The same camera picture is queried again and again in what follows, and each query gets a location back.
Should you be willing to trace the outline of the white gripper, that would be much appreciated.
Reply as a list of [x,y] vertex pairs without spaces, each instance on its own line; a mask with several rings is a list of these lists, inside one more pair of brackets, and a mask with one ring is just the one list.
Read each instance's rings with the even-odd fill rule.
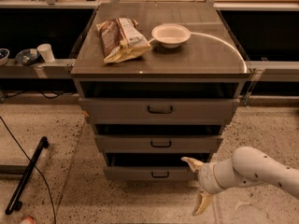
[[183,161],[187,162],[194,173],[198,173],[199,184],[203,191],[199,191],[196,196],[196,204],[192,214],[194,216],[202,215],[208,206],[213,202],[213,194],[223,191],[222,186],[217,181],[214,167],[215,162],[203,163],[197,159],[182,157]]

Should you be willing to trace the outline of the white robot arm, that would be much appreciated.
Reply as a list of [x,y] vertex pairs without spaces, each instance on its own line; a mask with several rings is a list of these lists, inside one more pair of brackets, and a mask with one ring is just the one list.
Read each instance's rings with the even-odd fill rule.
[[197,174],[200,190],[194,216],[202,215],[213,196],[230,188],[247,188],[263,184],[284,190],[299,199],[299,171],[281,164],[254,147],[237,148],[230,159],[203,163],[182,157]]

